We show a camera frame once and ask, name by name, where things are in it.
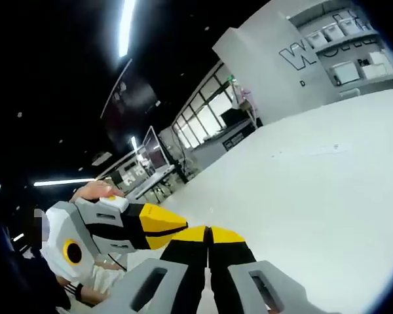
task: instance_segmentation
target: gray plastic part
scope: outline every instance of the gray plastic part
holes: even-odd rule
[[[102,202],[92,203],[82,198],[75,202],[85,224],[111,224],[123,227],[121,209]]]
[[[112,240],[106,239],[104,237],[98,237],[96,235],[92,235],[92,239],[95,244],[98,246],[99,251],[102,254],[106,253],[133,253],[137,250],[132,246],[129,240]]]
[[[264,297],[253,280],[260,280],[280,314],[327,313],[307,300],[306,289],[270,262],[254,262],[229,266],[229,271],[240,295],[245,314],[267,313]]]
[[[146,314],[170,314],[179,285],[188,266],[149,258],[126,273],[112,289],[111,296],[93,307],[92,314],[136,314],[134,303],[145,294],[151,294],[149,282],[154,274],[163,274]]]
[[[77,233],[82,239],[84,245],[86,245],[88,251],[91,253],[93,257],[98,256],[99,250],[95,242],[93,242],[90,236],[90,232],[87,230],[86,226],[84,225],[82,217],[80,216],[80,213],[77,210],[76,206],[66,201],[59,201],[53,207],[66,211],[69,214],[70,219],[71,221],[73,221]]]

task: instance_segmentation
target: black circle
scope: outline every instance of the black circle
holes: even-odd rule
[[[67,257],[74,264],[77,264],[81,261],[81,249],[77,243],[69,244],[67,248]]]

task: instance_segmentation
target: shelf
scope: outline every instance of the shelf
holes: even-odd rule
[[[341,39],[338,39],[337,41],[331,41],[330,43],[327,43],[319,48],[313,49],[313,51],[316,54],[321,54],[325,51],[337,48],[338,46],[341,46],[343,44],[351,43],[353,41],[358,41],[360,39],[363,39],[365,37],[370,37],[370,36],[376,36],[379,33],[377,33],[374,30],[369,30],[369,31],[361,31],[360,33],[353,34],[353,35],[347,35]]]
[[[372,78],[371,80],[355,80],[354,82],[349,82],[340,86],[336,86],[338,92],[345,92],[347,90],[351,90],[353,88],[361,88],[362,86],[385,82],[387,80],[393,80],[393,75],[385,75],[383,77]]]

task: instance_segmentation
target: yellow circle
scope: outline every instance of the yellow circle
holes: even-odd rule
[[[74,241],[72,239],[68,239],[67,241],[65,241],[64,248],[63,248],[64,258],[65,258],[65,260],[67,260],[70,263],[70,265],[77,265],[77,264],[79,264],[81,262],[81,259],[79,260],[78,263],[73,263],[70,260],[70,258],[68,257],[67,250],[68,250],[68,247],[69,247],[70,244],[77,244],[77,245],[79,245],[76,241]]]

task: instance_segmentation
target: human hand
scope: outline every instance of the human hand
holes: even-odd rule
[[[109,185],[103,181],[91,181],[85,186],[79,188],[70,200],[74,203],[77,198],[84,198],[85,200],[96,200],[98,198],[108,198],[112,195],[124,197],[124,193],[118,188]]]

